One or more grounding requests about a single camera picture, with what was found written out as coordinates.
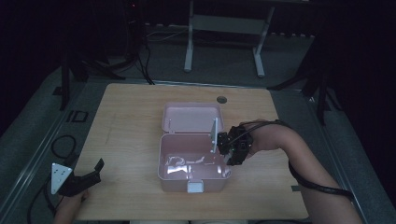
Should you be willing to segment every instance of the wooden table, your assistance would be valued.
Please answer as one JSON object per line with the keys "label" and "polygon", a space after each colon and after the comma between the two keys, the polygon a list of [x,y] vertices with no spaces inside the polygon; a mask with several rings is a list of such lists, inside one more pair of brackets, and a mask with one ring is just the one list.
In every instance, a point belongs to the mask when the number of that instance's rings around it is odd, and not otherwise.
{"label": "wooden table", "polygon": [[241,166],[221,192],[164,192],[158,177],[163,107],[167,102],[220,105],[224,131],[240,121],[277,119],[267,90],[197,86],[110,84],[78,160],[76,175],[103,158],[102,182],[90,188],[81,220],[196,220],[305,218],[301,193],[292,191],[286,154],[259,152]]}

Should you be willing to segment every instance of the open lid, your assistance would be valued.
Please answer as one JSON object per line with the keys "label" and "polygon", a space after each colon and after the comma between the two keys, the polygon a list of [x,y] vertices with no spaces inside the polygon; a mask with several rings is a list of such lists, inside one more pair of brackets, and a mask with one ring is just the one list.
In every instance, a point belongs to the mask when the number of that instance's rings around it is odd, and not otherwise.
{"label": "open lid", "polygon": [[163,111],[163,130],[167,133],[211,133],[214,119],[218,120],[218,132],[221,132],[224,127],[219,104],[171,102]]}

